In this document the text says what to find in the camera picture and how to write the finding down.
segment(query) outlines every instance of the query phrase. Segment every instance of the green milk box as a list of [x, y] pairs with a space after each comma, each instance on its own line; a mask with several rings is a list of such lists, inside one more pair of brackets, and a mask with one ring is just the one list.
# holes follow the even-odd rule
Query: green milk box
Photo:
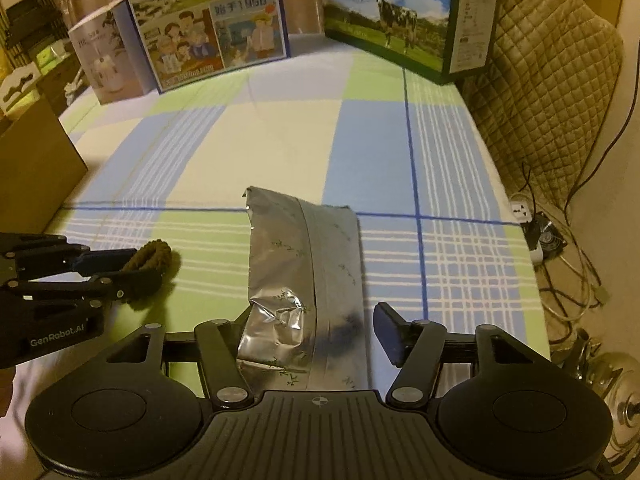
[[322, 0], [324, 33], [438, 84], [484, 70], [498, 0]]

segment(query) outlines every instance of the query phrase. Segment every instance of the circular black disc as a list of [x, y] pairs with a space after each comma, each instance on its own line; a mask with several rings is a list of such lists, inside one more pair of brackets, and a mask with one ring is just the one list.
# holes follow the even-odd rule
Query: circular black disc
[[60, 472], [133, 476], [180, 453], [200, 429], [196, 396], [159, 371], [65, 379], [36, 397], [25, 418], [34, 449]]
[[442, 397], [436, 420], [462, 458], [518, 478], [594, 466], [612, 428], [600, 397], [559, 368], [535, 364], [481, 370]]

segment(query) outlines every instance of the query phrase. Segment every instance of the power strip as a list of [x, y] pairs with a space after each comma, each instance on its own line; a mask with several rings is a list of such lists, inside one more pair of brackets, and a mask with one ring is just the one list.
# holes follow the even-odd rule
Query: power strip
[[[529, 224], [533, 220], [531, 211], [529, 211], [529, 205], [526, 202], [522, 202], [521, 200], [515, 200], [514, 202], [511, 202], [511, 211], [513, 212], [513, 216], [516, 221], [522, 227], [522, 230], [526, 233]], [[544, 255], [542, 253], [540, 240], [536, 241], [536, 247], [533, 249], [531, 249], [531, 245], [529, 244], [529, 256], [534, 267], [542, 263]]]

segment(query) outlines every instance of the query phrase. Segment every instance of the tablecloth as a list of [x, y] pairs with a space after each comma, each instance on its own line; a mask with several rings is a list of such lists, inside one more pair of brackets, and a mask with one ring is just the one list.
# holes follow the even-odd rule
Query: tablecloth
[[[493, 323], [548, 356], [522, 230], [456, 87], [320, 36], [294, 38], [292, 51], [292, 59], [108, 106], [88, 91], [62, 115], [90, 174], [50, 231], [95, 250], [162, 238], [178, 253], [161, 299], [116, 307], [106, 337], [150, 321], [187, 331], [244, 310], [242, 193], [259, 186], [357, 213], [370, 382], [382, 393], [397, 371], [372, 336], [379, 301], [456, 332]], [[96, 345], [18, 368], [14, 438], [25, 399]], [[47, 379], [35, 380], [40, 374]], [[20, 462], [26, 452], [18, 444], [2, 451], [4, 435], [0, 456]]]

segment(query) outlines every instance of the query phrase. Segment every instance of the silver screw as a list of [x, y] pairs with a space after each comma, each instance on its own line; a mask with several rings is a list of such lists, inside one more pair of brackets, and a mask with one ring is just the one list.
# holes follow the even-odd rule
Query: silver screw
[[234, 404], [236, 402], [242, 402], [249, 396], [249, 393], [243, 388], [236, 388], [234, 386], [229, 388], [222, 388], [216, 393], [216, 397], [222, 402], [228, 402]]
[[404, 386], [402, 388], [396, 388], [393, 390], [391, 396], [398, 402], [403, 404], [410, 404], [412, 402], [418, 402], [422, 399], [423, 394], [418, 388], [412, 388], [411, 386]]

